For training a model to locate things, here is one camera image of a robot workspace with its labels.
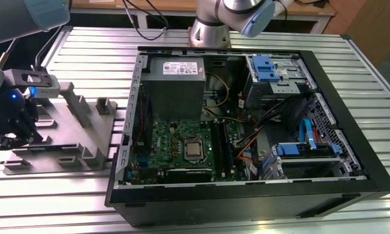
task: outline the blue drive bracket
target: blue drive bracket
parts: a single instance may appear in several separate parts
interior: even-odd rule
[[[267,56],[253,56],[253,68],[259,82],[279,82],[279,76],[274,72],[274,64]]]
[[[303,128],[306,129],[306,142],[310,144],[310,149],[317,149],[317,145],[313,140],[311,124],[309,118],[303,118],[299,124],[299,142],[305,142]]]

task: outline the metal workbench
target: metal workbench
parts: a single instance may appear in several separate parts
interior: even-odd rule
[[[353,42],[333,35],[231,33],[235,48],[311,50],[390,174],[390,87]],[[60,81],[70,81],[88,100],[110,97],[118,103],[110,157],[120,142],[138,45],[187,46],[187,32],[173,30],[154,42],[133,29],[64,30],[45,58]],[[0,161],[9,152],[0,153]],[[234,222],[134,229],[104,206],[110,163],[86,173],[6,176],[0,164],[0,232],[10,233],[390,233],[390,195],[339,212],[309,219]]]

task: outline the black power cable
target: black power cable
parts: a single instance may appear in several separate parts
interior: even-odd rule
[[[122,3],[124,3],[124,7],[125,7],[125,11],[128,13],[128,16],[129,16],[129,19],[130,19],[130,23],[136,29],[136,32],[138,33],[138,35],[145,39],[145,40],[156,40],[157,38],[160,38],[164,33],[165,33],[165,30],[169,29],[169,21],[166,20],[165,16],[162,15],[162,13],[158,11],[158,9],[153,6],[152,2],[149,0],[145,0],[148,2],[148,4],[150,5],[150,7],[153,8],[153,10],[157,12],[157,14],[160,14],[161,18],[164,21],[161,21],[150,12],[142,10],[141,8],[138,8],[129,0],[122,0]],[[134,21],[133,21],[133,18],[132,18],[132,15],[130,15],[130,12],[129,12],[129,6],[128,4],[130,4],[137,10],[142,11],[144,13],[146,13],[150,17],[153,17],[157,21],[160,21],[161,23],[164,23],[166,26],[165,28],[162,28],[161,30],[161,33],[153,37],[153,38],[148,38],[145,35],[141,34],[136,24],[134,24]]]

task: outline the wooden table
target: wooden table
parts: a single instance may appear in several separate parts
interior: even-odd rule
[[[150,0],[153,5],[168,16],[195,16],[195,0]],[[157,14],[150,8],[145,0],[132,0],[141,9],[148,10],[152,14]],[[89,0],[73,0],[73,13],[101,13],[101,14],[125,14],[122,0],[113,0],[110,2],[89,3]],[[148,28],[146,14],[138,10],[132,9],[130,14],[137,16],[138,25],[141,29]],[[287,19],[298,21],[315,22],[310,33],[321,34],[330,18],[335,16],[335,10],[329,4],[325,8],[314,7],[313,4],[302,4],[293,2],[287,8]],[[283,13],[273,19],[282,20]]]

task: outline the green circuit board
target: green circuit board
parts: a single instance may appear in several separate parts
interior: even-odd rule
[[[153,123],[152,153],[148,168],[207,168],[214,172],[213,141],[210,121],[156,121]],[[226,123],[227,137],[238,138],[237,123]],[[202,141],[202,160],[185,158],[185,139]]]

